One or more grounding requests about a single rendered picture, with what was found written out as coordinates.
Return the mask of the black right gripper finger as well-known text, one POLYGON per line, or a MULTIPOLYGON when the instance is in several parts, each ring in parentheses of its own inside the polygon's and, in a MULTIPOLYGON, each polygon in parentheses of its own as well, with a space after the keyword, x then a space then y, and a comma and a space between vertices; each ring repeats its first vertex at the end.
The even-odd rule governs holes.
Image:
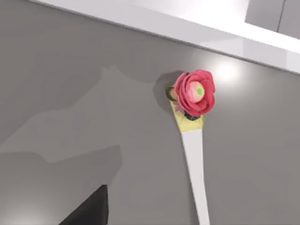
POLYGON ((100 186, 59 225, 108 225, 107 185, 100 186))

